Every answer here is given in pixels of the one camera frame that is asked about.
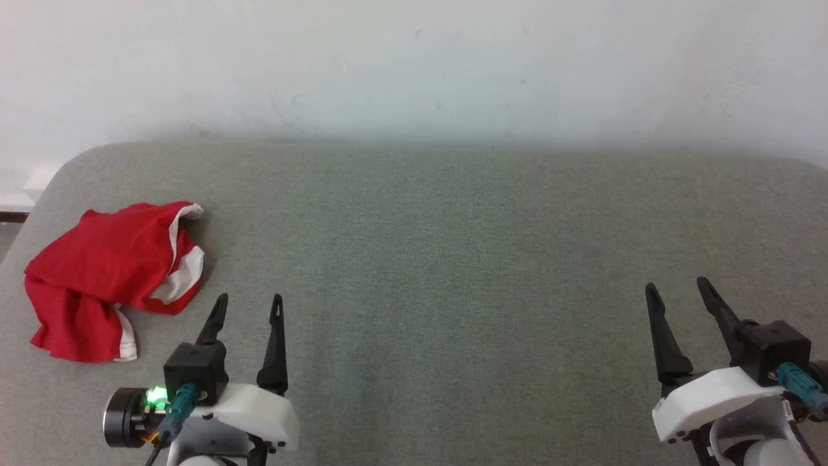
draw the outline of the gray fabric surface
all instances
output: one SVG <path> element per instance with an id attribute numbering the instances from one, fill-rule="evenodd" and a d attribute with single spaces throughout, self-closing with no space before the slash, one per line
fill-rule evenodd
<path id="1" fill-rule="evenodd" d="M 228 292 L 221 339 L 253 382 L 286 300 L 301 449 L 271 464 L 694 464 L 661 445 L 644 285 L 697 370 L 727 364 L 696 291 L 784 318 L 828 358 L 828 177 L 791 160 L 266 144 L 98 148 L 64 167 L 0 266 L 3 464 L 143 464 L 110 449 L 119 386 L 162 381 Z M 199 202 L 205 282 L 178 316 L 127 310 L 129 363 L 54 360 L 27 262 L 84 210 Z M 828 430 L 806 426 L 828 459 Z"/>

